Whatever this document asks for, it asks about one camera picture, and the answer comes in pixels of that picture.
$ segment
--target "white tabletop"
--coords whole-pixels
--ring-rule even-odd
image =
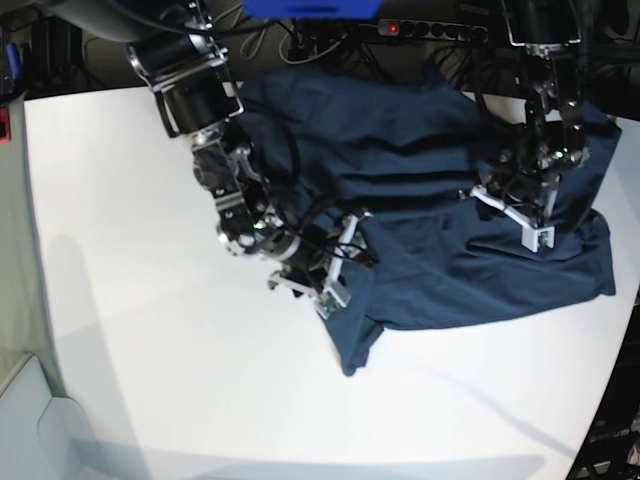
[[[516,100],[489,99],[520,118]],[[385,332],[352,378],[275,266],[218,243],[191,155],[144,89],[26,104],[54,342],[117,478],[563,479],[640,282],[620,171],[596,201],[618,294],[534,317]]]

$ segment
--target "gray floor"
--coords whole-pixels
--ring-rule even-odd
[[[22,103],[14,102],[9,114],[12,140],[0,145],[0,383],[24,352],[32,352],[52,392],[61,396],[31,211]]]

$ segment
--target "blue object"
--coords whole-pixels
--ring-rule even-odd
[[[257,18],[371,18],[382,0],[244,0]]]
[[[488,155],[497,158],[514,140],[439,73],[426,73],[424,85],[400,86],[296,67],[241,89],[281,114],[297,139],[301,176],[287,207],[298,218],[320,195],[374,213],[363,231],[380,263],[345,265],[351,303],[325,322],[346,375],[365,365],[385,328],[477,325],[615,294],[609,230],[591,205],[619,129],[585,105],[591,158],[563,175],[552,218],[556,247],[534,254],[515,222],[482,221],[475,199],[458,198]],[[290,170],[279,126],[258,113],[239,119],[266,160]],[[340,213],[330,210],[318,223],[329,227]]]
[[[11,70],[11,80],[14,85],[22,78],[22,60],[20,59],[20,50],[18,46],[11,42],[5,46],[7,59],[9,61],[9,69]]]

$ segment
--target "power strip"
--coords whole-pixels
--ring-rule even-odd
[[[486,27],[414,20],[379,20],[378,34],[383,37],[424,38],[453,42],[487,43],[489,41],[489,30]]]

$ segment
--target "white table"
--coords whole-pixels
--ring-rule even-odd
[[[515,100],[489,106],[523,114]],[[353,378],[310,304],[267,290],[274,265],[218,243],[188,148],[144,89],[28,102],[26,125],[60,368],[117,478],[566,476],[640,282],[638,193],[620,171],[640,151],[637,124],[621,122],[596,202],[617,296],[388,331]]]

